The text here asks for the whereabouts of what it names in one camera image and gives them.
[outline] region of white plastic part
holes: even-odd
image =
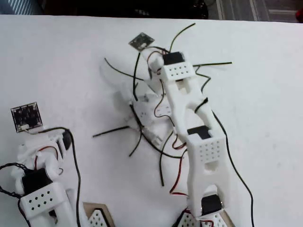
[[[91,227],[107,227],[103,214],[100,210],[94,210],[89,218],[89,224]]]
[[[203,140],[197,133],[189,135],[187,132],[186,110],[194,111],[206,99],[201,93],[198,78],[189,62],[163,66],[160,77],[164,81],[176,132],[180,139],[187,143],[188,205],[196,219],[202,218],[201,199],[203,197],[217,194],[223,202],[223,207],[229,204],[229,177],[224,161],[227,153],[226,138],[208,103],[199,107],[196,115],[209,128],[208,133],[211,137]],[[185,92],[181,92],[180,86],[176,83],[179,79],[183,79],[182,87],[185,88]]]
[[[63,162],[67,153],[63,143],[62,133],[52,136],[47,133],[24,135],[27,139],[24,144],[19,146],[17,162],[24,164],[29,169],[34,169],[36,159],[37,169],[45,168],[48,177],[52,181],[56,180],[60,173],[59,165]],[[24,194],[22,184],[24,171],[20,168],[14,167],[11,175],[16,179],[15,186],[17,193]]]
[[[214,227],[229,227],[225,223],[224,219],[221,217],[220,214],[213,214],[207,216],[207,218],[203,220],[211,220],[214,222]],[[200,223],[202,227],[211,227],[211,222],[200,222],[200,220],[196,220],[190,213],[184,212],[178,227],[200,227]]]
[[[161,78],[163,81],[175,81],[195,75],[194,67],[188,61],[164,65],[161,69]]]
[[[57,227],[77,226],[66,192],[58,182],[22,197],[21,206],[32,227],[53,227],[55,220],[48,213],[51,210],[56,213]]]
[[[156,43],[152,43],[151,46],[158,46]],[[158,69],[160,69],[163,64],[163,58],[159,58],[159,56],[161,56],[160,53],[153,53],[153,51],[158,51],[160,53],[162,53],[162,50],[159,50],[157,48],[145,48],[143,51],[141,51],[141,56],[147,61],[148,60],[148,65],[149,68],[153,71],[156,72]]]

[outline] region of hole pattern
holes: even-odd
[[[197,149],[200,153],[200,161],[202,163],[209,163],[218,160],[220,158],[220,145],[220,141],[199,145]]]
[[[38,204],[38,202],[39,202],[38,199],[42,198],[42,197],[46,197],[46,198],[44,198],[44,200],[45,199],[48,200],[47,195],[49,195],[50,193],[51,193],[50,191],[47,191],[45,194],[42,193],[40,196],[36,196],[36,197],[32,198],[31,200],[28,200],[28,203],[33,203],[32,204],[33,207],[31,208],[31,210],[34,211],[35,209],[43,208],[43,205],[46,205],[47,201],[44,201],[42,204],[41,203]]]
[[[188,70],[186,69],[186,65],[180,65],[178,67],[171,67],[169,68],[170,76],[178,76],[179,74],[186,74]]]

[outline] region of red wire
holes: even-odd
[[[175,184],[172,186],[171,190],[169,191],[169,193],[172,194],[172,195],[186,195],[186,196],[187,196],[187,194],[185,194],[185,193],[173,192],[173,191],[175,190],[175,188],[176,188],[178,182],[179,182],[179,179],[180,179],[181,168],[182,168],[182,159],[183,159],[183,156],[184,156],[185,152],[187,152],[187,150],[185,150],[185,151],[183,152],[183,154],[182,154],[182,156],[181,156],[181,158],[180,158],[180,162],[179,162],[179,171],[178,171],[178,176],[177,176],[177,178],[176,178],[176,182],[175,182]]]
[[[56,156],[57,156],[57,160],[58,160],[58,150],[54,146],[46,146],[46,147],[43,147],[43,148],[39,149],[38,151],[43,151],[46,148],[54,148],[56,150]],[[37,170],[37,159],[38,159],[38,156],[36,155],[35,161],[34,161],[35,170]]]
[[[176,142],[177,142],[177,140],[178,140],[178,135],[176,136],[176,139],[175,139],[175,141],[172,143],[172,148],[174,148],[175,150],[180,150],[180,149],[182,149],[182,148],[184,148],[185,146],[186,146],[186,143],[183,143],[183,144],[181,144],[180,146],[178,146],[178,147],[175,147],[174,145],[176,144]]]

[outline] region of black wire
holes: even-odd
[[[198,105],[196,108],[195,108],[195,113],[197,113],[198,109],[203,106],[205,103],[208,103],[208,98],[206,97],[206,99],[203,100],[203,102]]]
[[[19,209],[21,215],[24,217],[25,221],[27,222],[28,227],[31,227],[29,220],[26,218],[25,213],[20,206],[20,202],[21,202],[21,199],[18,200],[18,209]]]
[[[133,75],[127,74],[127,73],[125,73],[125,72],[122,72],[122,71],[116,69],[114,66],[112,66],[112,65],[108,62],[108,60],[107,60],[106,58],[104,58],[104,60],[106,61],[106,63],[107,63],[113,70],[115,70],[115,71],[117,71],[117,72],[119,72],[119,73],[121,73],[121,74],[123,74],[123,75],[129,76],[129,77],[134,77]]]
[[[64,169],[62,169],[62,168],[59,168],[59,169],[61,170],[61,173],[59,173],[59,176],[60,176],[61,174],[63,174]]]
[[[128,155],[129,157],[131,157],[133,155],[133,153],[137,150],[137,148],[138,148],[138,146],[140,144],[141,138],[142,138],[142,130],[140,130],[139,141],[137,142],[137,145],[134,147],[133,151]]]
[[[164,151],[164,148],[167,144],[167,142],[169,141],[170,137],[172,136],[173,134],[173,131],[170,133],[170,135],[167,137],[167,139],[165,140],[164,144],[163,144],[163,147],[162,147],[162,152]],[[159,170],[160,170],[160,179],[161,179],[161,185],[162,187],[164,187],[164,179],[163,179],[163,173],[162,173],[162,156],[163,156],[163,153],[160,154],[160,159],[159,159]]]
[[[135,67],[134,67],[134,78],[133,78],[133,95],[134,95],[134,98],[135,98],[136,101],[138,101],[138,98],[137,98],[137,95],[136,95],[136,72],[137,72],[137,67],[138,67],[138,62],[139,62],[139,59],[140,59],[140,55],[141,55],[141,53],[139,52],[138,57],[137,57],[137,61],[136,61]]]
[[[172,126],[175,127],[175,124],[174,124],[174,122],[172,121],[172,119],[171,119],[170,116],[168,116],[168,115],[166,115],[166,114],[165,114],[165,115],[161,115],[161,116],[157,116],[157,115],[156,115],[156,109],[159,107],[159,105],[162,103],[162,101],[163,101],[163,99],[164,99],[164,86],[163,86],[162,80],[160,80],[160,83],[161,83],[161,86],[162,86],[162,98],[161,98],[161,100],[159,101],[159,103],[156,105],[156,107],[155,107],[155,109],[154,109],[154,111],[153,111],[153,114],[154,114],[155,117],[157,117],[157,118],[168,117],[169,120],[170,120],[170,122],[172,123]]]
[[[233,163],[233,160],[232,160],[232,156],[231,156],[231,153],[230,153],[230,150],[229,150],[229,146],[228,146],[228,138],[227,138],[227,133],[226,133],[226,130],[225,128],[223,127],[222,123],[220,122],[219,118],[216,116],[216,114],[213,112],[214,114],[214,117],[215,119],[218,121],[221,129],[223,130],[225,136],[226,136],[226,148],[227,148],[227,154],[228,154],[228,157],[229,157],[229,160],[232,164],[232,167],[234,169],[234,171],[236,172],[237,176],[239,177],[239,179],[242,181],[242,183],[244,184],[245,188],[247,189],[248,193],[250,194],[250,199],[251,199],[251,204],[250,204],[250,218],[251,218],[251,225],[252,227],[254,227],[254,215],[253,215],[253,204],[254,204],[254,198],[252,196],[252,193],[250,191],[250,188],[247,186],[247,184],[244,182],[243,178],[241,177],[241,175],[239,174],[238,170],[236,169],[236,166],[234,165]]]
[[[227,64],[232,64],[231,61],[229,62],[219,62],[219,63],[206,63],[206,64],[198,64],[198,65],[193,65],[193,67],[198,67],[198,66],[207,66],[207,65],[227,65]]]
[[[129,126],[123,126],[123,127],[119,127],[119,128],[116,128],[116,129],[111,129],[111,130],[104,131],[104,132],[98,133],[96,135],[93,135],[93,138],[95,138],[97,136],[107,134],[107,133],[110,133],[110,132],[113,132],[113,131],[118,131],[118,130],[123,130],[123,129],[128,129],[128,128],[129,128]]]
[[[152,148],[154,148],[156,151],[158,151],[160,154],[163,154],[163,155],[165,155],[165,156],[167,156],[167,157],[171,157],[171,158],[177,158],[177,159],[180,159],[180,158],[182,158],[182,156],[174,156],[174,155],[170,155],[170,154],[167,154],[167,153],[165,153],[165,152],[163,152],[163,151],[161,151],[159,148],[157,148],[147,137],[146,137],[146,135],[143,133],[142,134],[143,135],[143,137],[145,138],[145,140],[152,146]]]
[[[182,29],[181,31],[178,32],[178,34],[176,34],[176,36],[174,37],[174,39],[172,40],[171,44],[170,44],[170,49],[169,49],[169,52],[171,52],[171,49],[172,49],[172,45],[174,44],[176,38],[182,33],[184,32],[185,30],[189,29],[191,26],[194,26],[196,23],[193,23],[191,24],[190,26],[187,26],[186,28]]]
[[[158,46],[149,46],[149,47],[146,47],[147,48],[156,48],[158,50],[162,50],[162,51],[165,51],[166,53],[170,53],[170,51],[166,50],[165,48],[162,48],[162,47],[158,47]]]
[[[54,127],[54,128],[50,128],[50,129],[46,129],[46,130],[42,130],[42,131],[36,132],[35,134],[45,133],[45,132],[59,130],[59,129],[67,131],[69,133],[70,137],[71,137],[71,145],[72,145],[72,152],[73,152],[73,156],[74,156],[74,163],[75,163],[75,167],[76,167],[76,171],[77,171],[77,175],[78,175],[78,191],[77,191],[77,201],[76,201],[76,218],[77,218],[77,226],[81,227],[80,217],[79,217],[79,199],[80,199],[81,175],[80,175],[80,171],[79,171],[79,167],[78,167],[78,162],[77,162],[77,157],[76,157],[76,149],[75,149],[74,137],[73,137],[71,131],[69,129],[67,129],[67,128],[64,128],[64,127]]]
[[[14,163],[7,163],[5,165],[2,165],[2,166],[0,166],[0,170],[4,169],[6,167],[10,167],[10,166],[16,166],[16,167],[18,167],[20,169],[23,169],[25,173],[33,171],[33,170],[27,168],[24,164],[16,163],[16,162],[14,162]],[[9,195],[11,197],[15,197],[17,199],[20,199],[22,197],[22,195],[20,195],[20,194],[18,194],[16,192],[8,192],[8,191],[4,190],[1,186],[0,186],[0,192],[2,192],[4,194],[7,194],[7,195]]]
[[[207,81],[205,81],[205,83],[204,83],[204,84],[202,85],[202,87],[201,87],[201,93],[203,94],[203,89],[204,89],[205,85],[210,81],[211,78],[210,78],[209,76],[206,76],[206,75],[197,73],[197,71],[200,69],[200,67],[201,67],[201,66],[199,66],[199,67],[196,69],[196,74],[197,74],[198,76],[207,78]]]

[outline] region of perforated bracket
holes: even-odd
[[[51,183],[22,197],[21,206],[31,226],[53,226],[51,218],[46,218],[52,210],[57,216],[57,227],[77,225],[66,191],[59,182]]]
[[[200,221],[196,220],[190,213],[184,212],[178,227],[211,227],[212,223],[211,221],[214,222],[214,227],[234,227],[234,225],[229,221],[229,218],[227,214],[223,212],[222,214],[213,214],[209,215],[207,219],[205,220],[210,220],[210,221]]]
[[[195,75],[194,67],[188,61],[164,65],[161,69],[161,77],[164,81],[179,80]]]
[[[91,227],[107,227],[106,217],[102,214],[101,210],[94,210],[89,218]]]

